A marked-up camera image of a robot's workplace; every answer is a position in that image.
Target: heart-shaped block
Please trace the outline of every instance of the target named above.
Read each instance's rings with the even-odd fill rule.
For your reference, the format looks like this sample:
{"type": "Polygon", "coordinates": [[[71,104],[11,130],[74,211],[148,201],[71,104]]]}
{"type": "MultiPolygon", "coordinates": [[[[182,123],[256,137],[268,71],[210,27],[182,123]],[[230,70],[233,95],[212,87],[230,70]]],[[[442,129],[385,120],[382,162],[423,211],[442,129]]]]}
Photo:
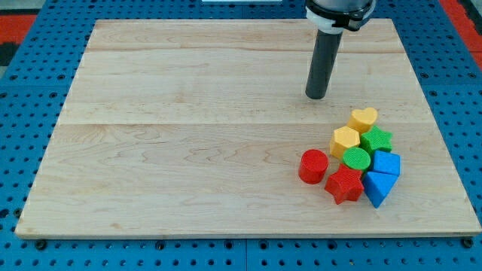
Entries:
{"type": "Polygon", "coordinates": [[[378,118],[378,111],[375,108],[355,109],[346,124],[348,127],[357,130],[360,135],[370,130],[378,118]]]}

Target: green star block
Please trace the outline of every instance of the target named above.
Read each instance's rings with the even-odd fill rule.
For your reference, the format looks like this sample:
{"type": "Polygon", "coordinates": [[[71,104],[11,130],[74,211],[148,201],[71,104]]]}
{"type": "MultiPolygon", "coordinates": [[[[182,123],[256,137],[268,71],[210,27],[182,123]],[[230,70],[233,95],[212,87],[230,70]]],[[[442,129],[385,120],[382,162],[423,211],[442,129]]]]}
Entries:
{"type": "Polygon", "coordinates": [[[349,148],[343,154],[342,162],[351,169],[365,172],[371,164],[371,158],[362,148],[349,148]]]}
{"type": "Polygon", "coordinates": [[[366,150],[370,156],[373,156],[375,151],[392,151],[392,133],[386,132],[373,126],[369,132],[366,132],[360,137],[360,148],[366,150]]]}

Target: pile of blocks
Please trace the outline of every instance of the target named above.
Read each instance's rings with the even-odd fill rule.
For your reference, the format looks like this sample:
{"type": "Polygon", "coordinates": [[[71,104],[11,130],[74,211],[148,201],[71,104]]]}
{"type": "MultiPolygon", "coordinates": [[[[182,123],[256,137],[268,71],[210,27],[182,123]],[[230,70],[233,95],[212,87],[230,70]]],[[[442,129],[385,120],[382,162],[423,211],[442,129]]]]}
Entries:
{"type": "MultiPolygon", "coordinates": [[[[391,153],[392,134],[375,126],[375,108],[353,110],[346,126],[336,129],[330,140],[330,155],[340,161],[328,177],[325,190],[336,204],[357,201],[363,191],[375,208],[388,196],[400,176],[401,158],[391,153]]],[[[322,180],[328,158],[319,150],[309,150],[301,158],[299,176],[307,183],[322,180]]]]}

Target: wooden cutting board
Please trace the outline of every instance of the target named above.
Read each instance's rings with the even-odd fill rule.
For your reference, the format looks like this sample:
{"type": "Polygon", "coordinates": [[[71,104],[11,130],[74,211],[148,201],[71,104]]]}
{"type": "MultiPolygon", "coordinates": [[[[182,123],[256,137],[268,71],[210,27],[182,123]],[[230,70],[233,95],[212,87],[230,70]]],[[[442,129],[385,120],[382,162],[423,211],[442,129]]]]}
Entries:
{"type": "MultiPolygon", "coordinates": [[[[26,207],[25,239],[470,236],[481,231],[390,20],[346,32],[304,94],[306,20],[100,20],[26,207]],[[383,206],[297,176],[375,107],[403,173],[383,206]]],[[[327,176],[336,170],[332,158],[327,176]]]]}

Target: blue pegboard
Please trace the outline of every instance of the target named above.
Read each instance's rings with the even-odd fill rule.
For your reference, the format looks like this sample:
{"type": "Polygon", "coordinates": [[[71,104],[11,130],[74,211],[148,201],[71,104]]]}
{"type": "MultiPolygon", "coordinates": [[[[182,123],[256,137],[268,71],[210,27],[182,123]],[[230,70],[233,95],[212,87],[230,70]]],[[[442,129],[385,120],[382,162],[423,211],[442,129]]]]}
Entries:
{"type": "MultiPolygon", "coordinates": [[[[303,18],[304,0],[47,0],[0,81],[0,269],[465,269],[482,238],[23,241],[14,234],[96,19],[303,18]]],[[[482,218],[482,74],[437,1],[380,0],[482,218]]]]}

